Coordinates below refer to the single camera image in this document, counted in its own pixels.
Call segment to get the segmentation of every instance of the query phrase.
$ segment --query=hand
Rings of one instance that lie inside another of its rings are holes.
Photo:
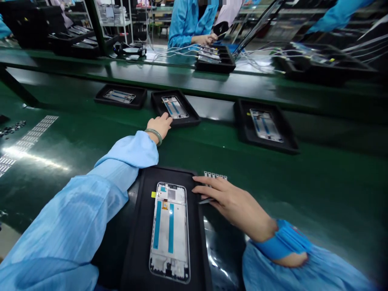
[[[210,45],[213,42],[213,37],[210,34],[202,36],[193,36],[191,38],[192,44],[199,44],[201,46]]]
[[[162,116],[158,116],[155,119],[151,118],[147,123],[147,128],[156,130],[157,132],[159,132],[162,139],[164,139],[169,129],[171,129],[170,124],[172,123],[172,121],[173,119],[169,117],[169,114],[167,112],[165,112]],[[148,135],[156,144],[159,143],[159,139],[155,134],[148,133]]]
[[[212,39],[212,42],[211,42],[211,43],[214,43],[214,42],[217,41],[218,36],[217,36],[215,33],[212,33],[212,34],[210,35],[210,38]]]
[[[274,236],[276,222],[264,211],[259,203],[247,192],[221,177],[193,177],[194,181],[210,185],[196,186],[192,191],[212,197],[214,206],[231,224],[238,227],[255,242],[263,242]]]

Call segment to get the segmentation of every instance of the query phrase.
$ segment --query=black tray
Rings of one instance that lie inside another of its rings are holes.
[[[142,170],[121,278],[121,291],[212,290],[203,213],[198,205],[200,196],[191,192],[191,189],[196,186],[196,182],[192,179],[194,175],[196,173],[187,170],[161,167]],[[149,259],[155,206],[155,198],[151,197],[151,192],[156,190],[158,182],[182,185],[187,190],[190,250],[190,281],[188,284],[159,277],[150,272]]]
[[[230,53],[229,48],[227,46],[221,45],[213,45],[211,47],[218,48],[221,63],[211,64],[197,59],[197,62],[195,64],[196,70],[221,74],[229,74],[233,72],[236,68],[236,63],[234,62],[234,57]]]
[[[189,101],[187,101],[186,96],[180,90],[159,91],[151,93],[152,105],[159,116],[161,116],[164,112],[168,113],[168,110],[162,101],[162,97],[170,95],[177,96],[182,106],[189,114],[189,117],[187,118],[174,119],[173,123],[171,123],[171,127],[189,127],[200,124],[201,118],[191,106]]]
[[[53,46],[65,46],[68,48],[68,47],[70,47],[70,46],[72,46],[80,41],[83,41],[86,38],[92,37],[94,35],[95,35],[94,31],[91,30],[87,33],[75,36],[73,38],[55,38],[53,36],[48,36],[47,38],[48,38],[48,42],[51,43]]]
[[[239,99],[234,104],[233,108],[238,126],[238,136],[241,141],[270,150],[284,152],[286,154],[299,153],[299,146],[293,130],[278,106]],[[269,111],[271,113],[276,128],[278,129],[284,142],[280,143],[277,141],[262,139],[257,136],[252,118],[250,115],[247,115],[251,108]]]
[[[103,97],[104,94],[112,89],[135,94],[136,97],[129,104],[104,98]],[[96,97],[94,97],[94,102],[120,106],[125,108],[141,109],[146,99],[147,99],[147,89],[123,86],[123,85],[115,85],[115,84],[106,84],[100,91],[98,91]]]
[[[297,51],[287,52],[287,55],[292,56],[288,60],[274,56],[274,61],[281,66],[282,70],[286,72],[285,77],[290,80],[325,86],[341,86],[348,80],[369,79],[377,74],[377,71],[369,65],[331,45],[307,43],[303,43],[303,45],[321,51],[329,59],[333,58],[338,61],[338,64],[331,66],[324,63],[311,62],[309,58],[301,56]],[[284,50],[295,50],[295,47],[292,44],[288,44]]]
[[[119,36],[111,36],[110,39],[105,41],[105,46],[113,46],[113,44],[118,40],[118,37]],[[98,45],[94,45],[92,48],[82,48],[75,45],[72,45],[71,47],[52,46],[52,50],[56,55],[81,59],[96,59],[101,56],[101,51]]]

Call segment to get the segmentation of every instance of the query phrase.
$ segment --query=worker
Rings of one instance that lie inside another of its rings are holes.
[[[169,48],[191,44],[210,45],[217,40],[211,33],[217,4],[210,0],[175,0],[169,33]]]
[[[0,40],[9,37],[11,34],[11,30],[5,25],[3,17],[0,14]]]
[[[145,131],[117,141],[87,175],[72,178],[0,264],[0,290],[96,290],[99,272],[91,260],[106,224],[128,201],[139,169],[158,163],[156,146],[171,122],[167,113],[152,118]],[[242,258],[248,291],[374,290],[343,259],[312,245],[288,222],[272,219],[248,192],[221,178],[193,179],[211,188],[192,192],[214,198],[211,205],[250,237]]]
[[[375,0],[338,0],[323,17],[318,20],[306,34],[313,32],[330,32],[348,25],[352,15],[360,8],[366,7]]]

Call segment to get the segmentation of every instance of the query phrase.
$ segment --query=wrist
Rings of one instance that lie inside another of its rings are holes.
[[[151,133],[151,132],[147,132],[148,136],[150,137],[150,139],[157,145],[159,143],[159,139],[158,137],[156,136],[156,134],[154,133]]]
[[[276,220],[268,216],[266,219],[260,219],[252,227],[252,232],[248,235],[251,240],[256,243],[263,243],[275,236],[275,232],[278,231],[278,224]]]

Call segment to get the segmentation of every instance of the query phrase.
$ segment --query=green workbench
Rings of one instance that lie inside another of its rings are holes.
[[[9,139],[0,139],[1,149],[13,146],[46,115],[59,116],[29,151],[30,156],[18,160],[0,178],[0,212],[6,213],[0,221],[15,230],[23,232],[71,177],[86,174],[116,140],[143,130],[155,116],[149,96],[141,110],[95,103],[93,98],[104,82],[149,89],[178,87],[189,95],[203,120],[197,127],[169,132],[159,148],[160,166],[228,176],[270,215],[289,220],[314,243],[379,279],[376,266],[386,259],[376,250],[387,237],[382,217],[388,128],[387,116],[379,115],[386,112],[386,100],[374,85],[369,85],[367,96],[368,86],[357,90],[357,84],[331,89],[268,76],[198,74],[185,67],[0,52],[0,63],[7,63],[11,67],[8,72],[41,102],[39,108],[25,107],[1,84],[0,111],[11,118],[2,126],[27,121],[27,126],[8,135]],[[240,142],[232,113],[236,97],[268,100],[285,109],[301,154],[289,156]],[[351,103],[352,99],[362,100],[366,111],[376,110],[375,119],[357,118],[354,112],[362,106]],[[118,288],[121,276],[128,239],[123,234],[128,234],[136,184],[129,196],[129,203],[108,224],[93,259],[100,269],[99,282],[111,288]],[[243,289],[244,235],[211,206],[204,206],[204,214],[215,289]]]

